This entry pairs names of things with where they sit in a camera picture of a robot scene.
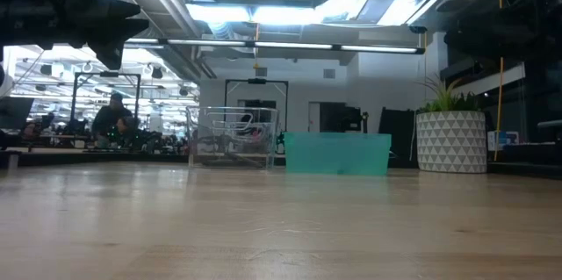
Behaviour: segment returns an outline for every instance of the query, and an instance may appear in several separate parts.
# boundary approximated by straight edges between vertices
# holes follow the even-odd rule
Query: teal plastic bin
[[[286,133],[286,172],[386,175],[390,134]]]

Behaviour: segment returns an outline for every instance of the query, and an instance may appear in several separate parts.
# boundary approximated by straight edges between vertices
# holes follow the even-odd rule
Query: dark jacket
[[[119,118],[132,116],[133,114],[126,108],[112,110],[108,105],[105,105],[97,112],[96,118],[91,125],[91,131],[93,134],[106,135],[109,129],[117,124]]]

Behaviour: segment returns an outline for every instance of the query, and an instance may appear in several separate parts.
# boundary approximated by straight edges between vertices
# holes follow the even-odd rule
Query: white geometric planter
[[[418,164],[421,170],[486,173],[486,118],[477,111],[418,114]]]

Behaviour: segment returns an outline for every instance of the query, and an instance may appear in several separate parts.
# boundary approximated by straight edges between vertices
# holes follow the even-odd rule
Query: ceiling vent
[[[256,68],[256,77],[267,77],[267,68]]]
[[[324,69],[324,79],[335,79],[335,69]]]

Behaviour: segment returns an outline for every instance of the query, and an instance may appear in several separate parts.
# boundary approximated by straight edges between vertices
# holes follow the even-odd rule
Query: plastic container
[[[286,133],[286,173],[384,176],[390,134]]]
[[[278,111],[269,108],[187,108],[190,167],[271,169]]]

